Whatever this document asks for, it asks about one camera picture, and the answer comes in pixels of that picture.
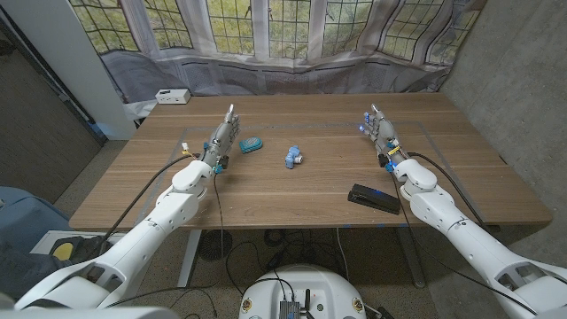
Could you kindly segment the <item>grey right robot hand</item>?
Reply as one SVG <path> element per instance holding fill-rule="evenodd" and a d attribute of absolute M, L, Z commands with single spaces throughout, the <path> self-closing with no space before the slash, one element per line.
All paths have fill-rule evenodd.
<path fill-rule="evenodd" d="M 394 126 L 385 118 L 384 113 L 376 104 L 371 105 L 370 112 L 364 113 L 359 130 L 375 145 L 380 167 L 393 171 L 397 165 L 408 158 L 402 149 Z"/>

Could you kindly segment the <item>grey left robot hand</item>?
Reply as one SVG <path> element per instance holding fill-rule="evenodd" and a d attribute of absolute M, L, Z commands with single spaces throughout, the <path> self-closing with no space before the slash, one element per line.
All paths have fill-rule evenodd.
<path fill-rule="evenodd" d="M 240 129 L 240 119 L 234 113 L 234 105 L 229 105 L 223 122 L 210 135 L 202 161 L 214 167 L 221 157 L 228 155 Z"/>

